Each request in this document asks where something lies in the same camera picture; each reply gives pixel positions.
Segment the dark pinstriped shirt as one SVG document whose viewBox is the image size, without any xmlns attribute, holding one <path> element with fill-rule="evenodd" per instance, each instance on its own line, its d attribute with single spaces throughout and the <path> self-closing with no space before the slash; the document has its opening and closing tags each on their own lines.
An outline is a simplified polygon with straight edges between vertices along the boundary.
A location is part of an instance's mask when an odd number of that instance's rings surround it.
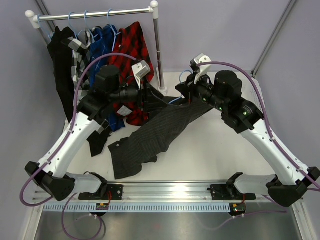
<svg viewBox="0 0 320 240">
<path fill-rule="evenodd" d="M 114 178 L 119 180 L 135 176 L 142 171 L 143 164 L 157 162 L 158 154 L 167 152 L 171 143 L 190 123 L 212 109 L 198 99 L 191 104 L 176 100 L 129 137 L 109 145 Z"/>
</svg>

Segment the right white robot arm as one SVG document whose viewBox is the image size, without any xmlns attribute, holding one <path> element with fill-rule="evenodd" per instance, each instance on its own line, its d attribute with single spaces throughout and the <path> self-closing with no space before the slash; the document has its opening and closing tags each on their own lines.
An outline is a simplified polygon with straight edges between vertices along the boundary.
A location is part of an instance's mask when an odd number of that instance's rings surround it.
<svg viewBox="0 0 320 240">
<path fill-rule="evenodd" d="M 279 150 L 280 143 L 269 135 L 264 114 L 242 97 L 243 82 L 233 71 L 219 71 L 214 82 L 206 74 L 198 81 L 196 77 L 196 73 L 190 74 L 176 90 L 189 104 L 198 99 L 220 111 L 224 123 L 251 143 L 274 170 L 274 174 L 261 176 L 237 172 L 226 183 L 227 195 L 233 199 L 242 194 L 269 196 L 286 208 L 300 200 L 312 181 L 320 177 L 320 170 L 298 159 L 290 162 L 287 157 L 293 154 Z"/>
</svg>

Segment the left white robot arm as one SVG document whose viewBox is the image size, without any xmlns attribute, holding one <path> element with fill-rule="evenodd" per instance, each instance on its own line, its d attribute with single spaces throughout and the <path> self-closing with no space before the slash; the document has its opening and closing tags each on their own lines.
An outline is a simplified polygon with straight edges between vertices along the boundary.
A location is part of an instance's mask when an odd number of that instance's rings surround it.
<svg viewBox="0 0 320 240">
<path fill-rule="evenodd" d="M 72 174 L 67 170 L 84 142 L 109 126 L 108 117 L 114 104 L 136 103 L 149 113 L 166 107 L 164 96 L 146 80 L 151 68 L 142 60 L 132 67 L 135 83 L 120 83 L 120 70 L 105 65 L 95 76 L 88 94 L 80 101 L 67 129 L 49 152 L 38 162 L 30 161 L 25 171 L 33 181 L 57 201 L 72 194 L 90 194 L 103 199 L 108 192 L 108 182 L 97 173 Z"/>
</svg>

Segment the light blue wire hanger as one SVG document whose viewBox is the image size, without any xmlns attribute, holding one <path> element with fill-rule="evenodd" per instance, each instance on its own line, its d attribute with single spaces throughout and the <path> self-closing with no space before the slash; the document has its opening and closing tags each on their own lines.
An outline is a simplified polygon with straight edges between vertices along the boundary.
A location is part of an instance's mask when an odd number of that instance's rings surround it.
<svg viewBox="0 0 320 240">
<path fill-rule="evenodd" d="M 193 72 L 192 72 L 191 70 L 189 70 L 189 69 L 186 69 L 186 70 L 182 71 L 182 72 L 179 74 L 179 77 L 178 77 L 178 80 L 179 80 L 179 83 L 180 83 L 180 84 L 182 84 L 182 83 L 184 82 L 183 79 L 182 79 L 182 77 L 183 77 L 183 74 L 185 74 L 185 73 L 192 74 Z M 181 100 L 182 98 L 183 98 L 183 95 L 180 94 L 179 97 L 171 100 L 168 104 L 171 105 L 171 104 L 175 103 L 176 101 Z"/>
</svg>

